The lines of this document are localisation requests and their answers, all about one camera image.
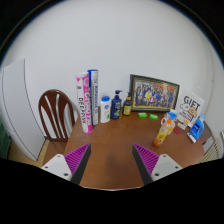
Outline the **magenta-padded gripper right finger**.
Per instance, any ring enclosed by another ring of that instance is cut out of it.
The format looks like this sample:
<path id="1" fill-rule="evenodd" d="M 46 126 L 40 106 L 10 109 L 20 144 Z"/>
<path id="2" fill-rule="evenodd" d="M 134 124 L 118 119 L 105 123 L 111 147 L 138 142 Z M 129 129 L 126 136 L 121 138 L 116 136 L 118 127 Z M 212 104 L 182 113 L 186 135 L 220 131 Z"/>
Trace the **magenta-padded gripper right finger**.
<path id="1" fill-rule="evenodd" d="M 182 167 L 169 155 L 158 155 L 152 150 L 136 143 L 132 146 L 132 154 L 135 158 L 144 185 L 182 169 Z"/>

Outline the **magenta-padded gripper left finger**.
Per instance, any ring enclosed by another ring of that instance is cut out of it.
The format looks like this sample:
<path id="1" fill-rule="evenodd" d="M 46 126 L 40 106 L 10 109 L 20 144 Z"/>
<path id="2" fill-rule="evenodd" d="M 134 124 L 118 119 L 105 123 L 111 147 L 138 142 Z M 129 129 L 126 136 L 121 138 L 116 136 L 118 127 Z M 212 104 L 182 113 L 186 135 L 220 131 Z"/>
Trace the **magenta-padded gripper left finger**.
<path id="1" fill-rule="evenodd" d="M 90 155 L 91 144 L 88 143 L 66 155 L 56 154 L 42 169 L 79 185 Z"/>

